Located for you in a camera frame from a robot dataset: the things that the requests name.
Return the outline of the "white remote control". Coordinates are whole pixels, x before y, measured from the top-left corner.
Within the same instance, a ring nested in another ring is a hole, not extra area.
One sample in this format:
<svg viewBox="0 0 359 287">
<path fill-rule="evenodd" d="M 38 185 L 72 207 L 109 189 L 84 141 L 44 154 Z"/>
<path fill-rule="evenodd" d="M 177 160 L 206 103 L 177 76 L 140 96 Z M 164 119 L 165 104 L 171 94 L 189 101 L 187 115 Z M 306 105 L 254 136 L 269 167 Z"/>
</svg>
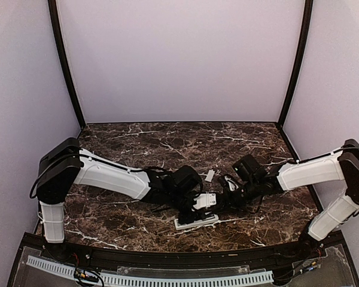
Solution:
<svg viewBox="0 0 359 287">
<path fill-rule="evenodd" d="M 190 228 L 201 227 L 216 223 L 219 220 L 218 215 L 209 215 L 206 219 L 200 219 L 188 224 L 180 224 L 178 218 L 174 220 L 176 230 L 188 230 Z"/>
</svg>

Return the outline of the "white battery cover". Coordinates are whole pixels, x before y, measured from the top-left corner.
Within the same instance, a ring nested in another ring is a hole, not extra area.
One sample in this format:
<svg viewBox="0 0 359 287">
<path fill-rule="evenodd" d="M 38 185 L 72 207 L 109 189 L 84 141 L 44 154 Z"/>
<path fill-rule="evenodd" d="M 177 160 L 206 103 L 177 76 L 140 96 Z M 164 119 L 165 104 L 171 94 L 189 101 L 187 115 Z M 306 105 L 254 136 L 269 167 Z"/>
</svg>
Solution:
<svg viewBox="0 0 359 287">
<path fill-rule="evenodd" d="M 214 175 L 215 175 L 214 170 L 208 170 L 208 173 L 206 175 L 205 181 L 206 182 L 212 182 Z"/>
</svg>

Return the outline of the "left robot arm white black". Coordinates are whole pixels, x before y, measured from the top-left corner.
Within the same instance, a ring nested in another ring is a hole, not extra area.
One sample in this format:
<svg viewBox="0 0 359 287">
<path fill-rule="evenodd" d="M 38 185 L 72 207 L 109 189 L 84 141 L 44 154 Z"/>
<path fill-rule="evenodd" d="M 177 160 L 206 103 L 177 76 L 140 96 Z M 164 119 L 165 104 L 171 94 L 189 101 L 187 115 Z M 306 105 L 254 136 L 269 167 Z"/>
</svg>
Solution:
<svg viewBox="0 0 359 287">
<path fill-rule="evenodd" d="M 179 214 L 175 228 L 183 230 L 218 221 L 209 211 L 214 193 L 203 192 L 203 181 L 190 166 L 172 172 L 161 167 L 136 169 L 97 157 L 68 138 L 39 162 L 29 197 L 37 198 L 49 251 L 60 261 L 72 256 L 66 243 L 63 204 L 72 185 L 88 185 L 124 194 L 145 203 L 168 205 Z"/>
</svg>

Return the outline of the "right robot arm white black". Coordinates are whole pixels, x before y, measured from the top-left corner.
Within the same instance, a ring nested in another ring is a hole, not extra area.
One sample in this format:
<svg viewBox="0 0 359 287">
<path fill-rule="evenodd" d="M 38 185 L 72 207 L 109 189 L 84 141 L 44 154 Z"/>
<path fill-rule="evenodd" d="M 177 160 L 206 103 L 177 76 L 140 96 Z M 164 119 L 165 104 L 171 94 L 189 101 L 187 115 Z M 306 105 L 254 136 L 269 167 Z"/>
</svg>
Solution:
<svg viewBox="0 0 359 287">
<path fill-rule="evenodd" d="M 341 182 L 343 190 L 306 226 L 305 237 L 293 247 L 298 259 L 307 259 L 317 243 L 348 218 L 359 213 L 359 143 L 348 139 L 331 151 L 301 161 L 288 161 L 267 170 L 252 155 L 245 155 L 233 166 L 237 178 L 219 178 L 223 187 L 217 195 L 222 210 L 242 209 L 258 197 L 282 194 L 301 187 Z"/>
</svg>

